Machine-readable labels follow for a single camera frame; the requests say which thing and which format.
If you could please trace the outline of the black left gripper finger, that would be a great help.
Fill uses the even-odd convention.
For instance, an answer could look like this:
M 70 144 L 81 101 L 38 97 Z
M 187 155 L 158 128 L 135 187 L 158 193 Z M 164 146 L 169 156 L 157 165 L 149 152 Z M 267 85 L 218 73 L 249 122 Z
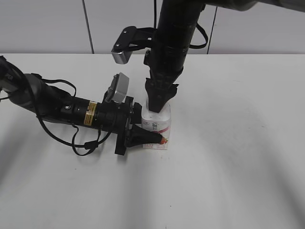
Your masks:
M 131 113 L 131 124 L 141 124 L 142 123 L 142 106 L 135 102 L 132 107 Z
M 145 130 L 137 125 L 132 125 L 131 129 L 126 131 L 126 147 L 160 144 L 162 139 L 161 134 Z

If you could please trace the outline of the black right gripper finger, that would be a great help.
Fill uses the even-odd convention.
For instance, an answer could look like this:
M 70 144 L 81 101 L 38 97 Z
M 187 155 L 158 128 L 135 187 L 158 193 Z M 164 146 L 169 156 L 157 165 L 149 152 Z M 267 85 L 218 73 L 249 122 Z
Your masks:
M 152 79 L 146 78 L 145 90 L 148 95 L 148 109 L 159 113 L 165 104 L 177 94 L 178 84 L 172 84 L 168 89 L 158 88 Z

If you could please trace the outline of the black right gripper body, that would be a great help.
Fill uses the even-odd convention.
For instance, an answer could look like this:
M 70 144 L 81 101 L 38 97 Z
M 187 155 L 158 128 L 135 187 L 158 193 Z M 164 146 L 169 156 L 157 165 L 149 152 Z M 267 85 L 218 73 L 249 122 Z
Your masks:
M 145 89 L 169 90 L 183 71 L 190 42 L 145 42 L 144 45 L 150 48 L 143 61 L 150 68 Z

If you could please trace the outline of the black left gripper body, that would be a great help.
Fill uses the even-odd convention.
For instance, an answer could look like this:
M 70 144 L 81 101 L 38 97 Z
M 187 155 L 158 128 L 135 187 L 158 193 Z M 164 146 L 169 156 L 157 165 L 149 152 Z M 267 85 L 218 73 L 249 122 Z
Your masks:
M 131 122 L 131 114 L 133 109 L 133 97 L 127 96 L 123 103 L 114 101 L 106 101 L 103 98 L 101 103 L 98 103 L 95 112 L 95 126 L 105 131 L 107 134 L 98 144 L 107 140 L 111 133 L 117 135 L 115 154 L 125 155 L 127 136 L 127 128 Z

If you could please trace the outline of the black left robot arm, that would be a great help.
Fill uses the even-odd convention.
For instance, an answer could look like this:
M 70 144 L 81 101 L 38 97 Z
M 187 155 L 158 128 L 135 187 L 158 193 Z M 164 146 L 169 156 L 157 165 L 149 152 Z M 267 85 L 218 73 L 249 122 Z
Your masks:
M 139 127 L 142 107 L 132 97 L 125 96 L 122 101 L 112 93 L 119 86 L 123 75 L 115 75 L 111 86 L 101 102 L 77 97 L 76 94 L 62 90 L 55 83 L 74 85 L 66 80 L 48 80 L 37 73 L 23 73 L 17 66 L 0 58 L 0 89 L 7 93 L 6 100 L 36 115 L 43 130 L 59 143 L 70 146 L 76 155 L 78 149 L 93 153 L 111 134 L 117 135 L 115 153 L 124 155 L 129 147 L 144 143 L 146 131 Z M 52 133 L 46 122 L 70 125 L 79 131 L 80 127 L 97 130 L 97 138 L 83 144 L 76 143 L 76 135 L 71 141 L 63 140 Z

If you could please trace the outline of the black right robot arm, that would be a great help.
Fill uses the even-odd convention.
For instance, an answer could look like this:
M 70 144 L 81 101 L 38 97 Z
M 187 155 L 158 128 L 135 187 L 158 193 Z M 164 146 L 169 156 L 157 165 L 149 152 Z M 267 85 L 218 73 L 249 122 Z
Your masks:
M 208 40 L 205 30 L 198 24 L 206 5 L 246 11 L 257 3 L 256 0 L 164 0 L 156 28 L 127 27 L 127 32 L 121 33 L 121 51 L 150 48 L 144 58 L 144 64 L 150 69 L 150 77 L 145 82 L 149 110 L 160 112 L 176 95 L 175 81 L 183 72 L 188 50 L 207 45 L 191 44 L 195 30 Z

